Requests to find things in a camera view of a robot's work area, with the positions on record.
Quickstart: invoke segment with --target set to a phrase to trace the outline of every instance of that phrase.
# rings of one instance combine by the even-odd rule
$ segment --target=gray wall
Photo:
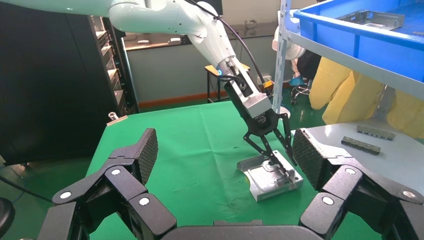
[[[292,9],[302,9],[316,0],[291,0]],[[258,23],[277,21],[277,11],[280,10],[281,0],[222,0],[223,18],[230,25],[243,24],[256,20]]]
[[[271,48],[272,40],[273,37],[258,37],[245,39],[244,42],[255,58],[262,75],[271,75],[274,78],[276,52]],[[241,45],[236,46],[234,40],[231,44],[237,58],[240,59]],[[127,54],[139,102],[207,92],[205,66],[209,63],[193,45],[133,50]],[[251,77],[256,81],[258,74],[244,50],[241,62],[252,68]],[[286,73],[285,79],[291,75],[288,71]]]

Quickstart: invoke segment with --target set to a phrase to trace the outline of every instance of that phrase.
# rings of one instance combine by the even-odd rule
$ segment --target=white robotic arm
[[[199,52],[229,81],[224,89],[248,126],[244,139],[259,153],[283,167],[265,135],[274,132],[291,157],[288,121],[284,121],[286,139],[277,129],[278,119],[288,120],[287,114],[275,113],[268,96],[252,82],[236,58],[215,9],[206,2],[188,1],[193,4],[185,0],[0,0],[49,12],[108,17],[115,28],[124,32],[188,35]],[[266,149],[251,141],[250,135],[260,137]]]
[[[188,35],[192,44],[223,75],[241,75],[251,88],[243,94],[235,81],[235,92],[249,115],[256,118],[270,109],[266,94],[256,88],[230,44],[223,24],[185,0],[0,0],[22,7],[49,12],[108,17],[112,25],[131,33],[166,33]],[[214,15],[206,2],[198,3]]]

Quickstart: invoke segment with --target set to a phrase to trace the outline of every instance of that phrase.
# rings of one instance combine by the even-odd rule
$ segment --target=green tablecloth
[[[231,102],[128,116],[105,129],[87,175],[97,171],[114,149],[136,143],[146,128],[156,129],[159,144],[157,161],[146,187],[174,214],[180,227],[209,226],[215,220],[256,219],[266,225],[297,225],[317,193],[296,168],[305,179],[301,189],[255,202],[249,182],[236,164],[258,153],[243,141],[247,126]],[[268,140],[274,149],[284,152],[275,136],[269,135]],[[118,215],[113,214],[91,234],[91,239],[135,238]],[[380,236],[360,217],[349,213],[333,239],[368,240]]]

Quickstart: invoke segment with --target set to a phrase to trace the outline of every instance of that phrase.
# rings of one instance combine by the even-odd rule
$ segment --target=small stool
[[[249,72],[249,70],[251,69],[249,66],[244,65],[243,63],[241,64],[244,68],[244,70],[246,70],[247,72]],[[216,93],[216,101],[213,101],[211,99],[211,75],[215,76],[216,80],[218,81],[218,71],[215,69],[214,66],[209,65],[209,66],[205,66],[204,69],[206,70],[206,74],[207,74],[207,103],[218,103],[221,102],[223,100],[227,100],[228,97],[223,97],[221,98],[221,84],[218,82],[217,84],[217,93]]]

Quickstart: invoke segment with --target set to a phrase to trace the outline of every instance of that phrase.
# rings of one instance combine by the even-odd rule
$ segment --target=blue plastic bin
[[[394,31],[335,18],[359,11],[405,15]],[[424,82],[424,0],[328,0],[294,13],[300,34],[366,63]]]

